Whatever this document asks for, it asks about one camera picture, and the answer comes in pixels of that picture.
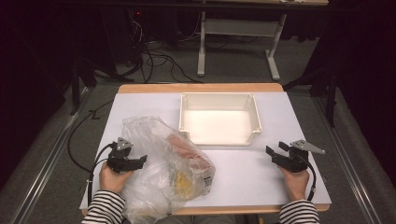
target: white table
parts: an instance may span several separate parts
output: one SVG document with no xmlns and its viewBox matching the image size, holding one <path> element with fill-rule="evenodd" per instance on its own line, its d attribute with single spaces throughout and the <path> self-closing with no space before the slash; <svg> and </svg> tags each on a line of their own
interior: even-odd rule
<svg viewBox="0 0 396 224">
<path fill-rule="evenodd" d="M 174 215 L 248 214 L 278 212 L 289 201 L 283 175 L 265 146 L 287 155 L 277 147 L 279 141 L 289 143 L 304 139 L 304 134 L 291 107 L 288 95 L 277 84 L 176 84 L 128 85 L 116 95 L 98 150 L 117 141 L 123 119 L 134 116 L 159 116 L 177 129 L 180 96 L 183 91 L 253 92 L 262 124 L 262 133 L 248 147 L 200 147 L 216 166 L 212 189 L 206 196 L 189 201 Z M 331 199 L 313 157 L 309 160 L 317 173 L 317 191 L 313 199 L 319 211 L 325 211 Z M 99 189 L 95 170 L 93 191 Z M 80 209 L 87 209 L 87 194 Z"/>
</svg>

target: clear plastic bag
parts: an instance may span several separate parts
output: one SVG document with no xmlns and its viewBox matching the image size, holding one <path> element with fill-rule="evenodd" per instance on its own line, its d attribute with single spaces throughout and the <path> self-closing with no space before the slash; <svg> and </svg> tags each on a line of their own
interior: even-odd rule
<svg viewBox="0 0 396 224">
<path fill-rule="evenodd" d="M 122 124 L 122 137 L 134 144 L 130 159 L 148 155 L 122 192 L 124 215 L 132 224 L 155 223 L 210 191 L 215 166 L 179 131 L 159 117 L 134 117 Z"/>
</svg>

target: plastic bin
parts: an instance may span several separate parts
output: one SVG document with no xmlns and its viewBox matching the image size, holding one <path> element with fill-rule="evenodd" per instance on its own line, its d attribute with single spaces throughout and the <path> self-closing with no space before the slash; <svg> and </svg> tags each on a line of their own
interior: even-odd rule
<svg viewBox="0 0 396 224">
<path fill-rule="evenodd" d="M 183 92 L 179 130 L 196 145 L 248 146 L 262 132 L 254 94 Z"/>
</svg>

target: striped shirt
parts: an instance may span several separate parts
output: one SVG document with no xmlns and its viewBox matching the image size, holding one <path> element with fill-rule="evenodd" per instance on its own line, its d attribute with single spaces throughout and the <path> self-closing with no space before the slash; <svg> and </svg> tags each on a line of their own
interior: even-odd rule
<svg viewBox="0 0 396 224">
<path fill-rule="evenodd" d="M 81 223 L 121 223 L 125 199 L 109 190 L 99 189 Z"/>
<path fill-rule="evenodd" d="M 279 221 L 282 224 L 319 223 L 319 216 L 311 202 L 300 200 L 284 205 L 280 209 Z"/>
</svg>

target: black cable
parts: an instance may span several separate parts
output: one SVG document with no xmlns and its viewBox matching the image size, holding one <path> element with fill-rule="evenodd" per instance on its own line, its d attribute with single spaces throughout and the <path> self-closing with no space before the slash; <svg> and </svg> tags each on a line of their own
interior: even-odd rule
<svg viewBox="0 0 396 224">
<path fill-rule="evenodd" d="M 101 75 L 94 72 L 94 70 L 99 70 L 99 71 L 105 73 L 106 75 L 108 75 L 109 77 L 114 78 L 118 81 L 123 81 L 123 82 L 133 82 L 134 80 L 132 78 L 127 78 L 126 76 L 129 76 L 129 75 L 135 73 L 137 70 L 139 70 L 140 66 L 142 65 L 142 62 L 143 62 L 141 57 L 139 57 L 137 60 L 136 66 L 134 68 L 132 68 L 131 70 L 129 70 L 123 74 L 118 74 L 118 73 L 113 72 L 113 71 L 103 67 L 102 65 L 92 62 L 88 59 L 82 59 L 82 61 L 84 62 L 84 64 L 86 66 L 88 66 L 92 70 L 92 72 L 94 73 L 94 75 L 96 77 L 100 77 Z"/>
<path fill-rule="evenodd" d="M 70 147 L 71 139 L 72 139 L 73 135 L 75 134 L 76 130 L 78 129 L 78 127 L 79 127 L 87 118 L 89 118 L 92 114 L 95 114 L 95 113 L 96 113 L 99 109 L 101 109 L 102 107 L 104 107 L 104 106 L 106 106 L 106 105 L 112 103 L 113 101 L 114 101 L 114 100 L 111 100 L 111 101 L 106 102 L 105 104 L 99 106 L 98 108 L 96 108 L 96 109 L 94 109 L 94 110 L 90 110 L 90 113 L 89 113 L 78 125 L 76 125 L 76 127 L 75 127 L 75 128 L 73 129 L 73 131 L 70 133 L 70 136 L 69 136 L 69 138 L 68 138 L 68 140 L 67 140 L 67 153 L 69 154 L 70 160 L 71 160 L 77 167 L 79 167 L 80 169 L 82 169 L 82 170 L 84 170 L 84 171 L 86 171 L 86 172 L 88 172 L 88 173 L 91 173 L 91 170 L 88 169 L 88 168 L 86 168 L 86 167 L 84 167 L 84 166 L 82 166 L 81 164 L 79 164 L 79 163 L 74 159 L 74 157 L 73 157 L 73 155 L 72 155 L 72 152 L 71 152 L 71 147 Z"/>
<path fill-rule="evenodd" d="M 147 51 L 147 54 L 148 54 L 149 58 L 151 59 L 151 64 L 154 64 L 154 61 L 153 61 L 153 59 L 152 59 L 151 53 L 149 52 L 149 49 L 146 48 L 146 51 Z M 149 75 L 148 75 L 148 79 L 145 80 L 145 84 L 147 84 L 147 83 L 149 82 L 149 80 L 151 79 L 152 70 L 153 70 L 153 69 L 154 69 L 153 66 L 151 66 L 151 67 L 150 67 L 150 71 L 149 71 Z"/>
<path fill-rule="evenodd" d="M 161 65 L 163 65 L 163 64 L 166 64 L 166 62 L 168 62 L 169 60 L 167 60 L 166 58 L 163 58 L 163 62 L 161 62 L 161 63 L 159 63 L 159 64 L 154 64 L 154 61 L 152 61 L 151 59 L 147 59 L 146 60 L 146 64 L 148 65 L 148 66 L 152 66 L 152 67 L 158 67 L 158 66 L 161 66 Z"/>
<path fill-rule="evenodd" d="M 182 42 L 184 42 L 184 41 L 189 41 L 189 40 L 194 39 L 194 38 L 196 38 L 196 37 L 198 37 L 198 36 L 201 36 L 201 35 L 196 35 L 196 36 L 194 36 L 195 33 L 196 33 L 197 30 L 198 30 L 200 21 L 201 21 L 201 12 L 198 12 L 198 19 L 197 19 L 197 22 L 196 22 L 196 24 L 195 24 L 195 29 L 192 31 L 192 33 L 191 33 L 187 38 L 178 40 L 178 43 L 182 43 Z"/>
<path fill-rule="evenodd" d="M 141 72 L 142 72 L 142 77 L 143 77 L 143 81 L 144 81 L 144 83 L 147 83 L 147 82 L 148 82 L 148 80 L 146 80 L 146 77 L 145 77 L 145 72 L 144 72 L 143 66 L 141 66 L 141 67 L 140 67 L 140 70 L 141 70 Z"/>
<path fill-rule="evenodd" d="M 171 68 L 172 77 L 173 77 L 176 81 L 178 81 L 178 82 L 195 82 L 195 83 L 203 83 L 202 81 L 199 81 L 199 80 L 193 79 L 193 78 L 191 78 L 191 77 L 188 77 L 188 76 L 185 74 L 183 68 L 182 68 L 171 56 L 166 55 L 166 54 L 164 54 L 164 53 L 162 53 L 162 52 L 160 52 L 160 51 L 155 51 L 155 53 L 150 53 L 150 55 L 151 55 L 151 57 L 153 57 L 153 58 L 163 58 L 163 59 L 165 59 L 165 62 L 168 62 L 168 61 L 169 61 L 169 62 L 172 64 L 172 68 Z M 180 70 L 180 72 L 181 72 L 181 74 L 183 75 L 183 77 L 187 78 L 189 81 L 179 80 L 178 78 L 175 77 L 175 75 L 174 75 L 174 73 L 173 73 L 173 70 L 174 70 L 174 67 L 175 67 L 175 66 L 178 67 L 178 69 Z"/>
<path fill-rule="evenodd" d="M 102 161 L 107 161 L 107 160 L 108 160 L 108 158 L 102 159 L 101 161 L 99 161 L 99 162 L 96 163 L 96 166 L 97 166 L 98 164 L 100 164 Z"/>
<path fill-rule="evenodd" d="M 219 47 L 210 47 L 209 45 L 207 45 L 207 43 L 205 43 L 205 47 L 209 48 L 209 49 L 222 49 L 225 46 L 227 46 L 227 44 L 230 42 L 229 38 L 225 38 L 225 43 Z"/>
<path fill-rule="evenodd" d="M 163 40 L 159 40 L 159 41 L 150 41 L 150 42 L 146 43 L 147 49 L 149 49 L 149 45 L 150 45 L 150 44 L 154 44 L 154 43 L 157 43 L 157 42 L 161 42 L 161 45 L 160 45 L 158 48 L 156 48 L 156 49 L 151 49 L 151 50 L 161 49 L 161 48 L 163 47 L 163 42 L 164 42 Z"/>
<path fill-rule="evenodd" d="M 263 36 L 253 36 L 251 40 L 234 39 L 232 36 L 227 36 L 227 37 L 224 37 L 224 38 L 228 38 L 229 41 L 235 42 L 235 43 L 249 44 L 249 43 L 253 43 L 253 42 L 258 41 L 259 39 L 263 39 Z"/>
<path fill-rule="evenodd" d="M 200 37 L 200 36 L 198 35 L 195 38 L 191 38 L 189 40 L 184 40 L 182 42 L 179 42 L 179 44 L 183 45 L 183 46 L 187 46 L 187 47 L 197 46 L 197 45 L 199 45 L 201 43 L 201 39 L 198 39 L 198 37 Z"/>
<path fill-rule="evenodd" d="M 93 163 L 93 166 L 91 168 L 90 171 L 90 178 L 88 180 L 88 206 L 90 206 L 91 201 L 92 201 L 92 182 L 93 182 L 93 177 L 94 174 L 93 172 L 95 171 L 96 166 L 100 163 L 98 162 L 100 156 L 102 155 L 102 153 L 108 148 L 108 147 L 114 147 L 114 144 L 116 144 L 115 142 L 108 144 L 107 146 L 105 146 L 104 148 L 102 148 L 102 150 L 99 152 L 99 154 L 96 156 L 95 158 L 95 162 Z"/>
<path fill-rule="evenodd" d="M 309 169 L 312 171 L 312 175 L 314 176 L 311 190 L 309 191 L 309 195 L 307 198 L 307 200 L 309 202 L 311 202 L 312 198 L 314 197 L 315 191 L 317 190 L 317 174 L 315 173 L 314 167 L 312 166 L 312 164 L 309 161 L 304 160 L 301 156 L 298 156 L 298 157 L 300 158 L 300 160 L 302 160 L 309 167 Z"/>
</svg>

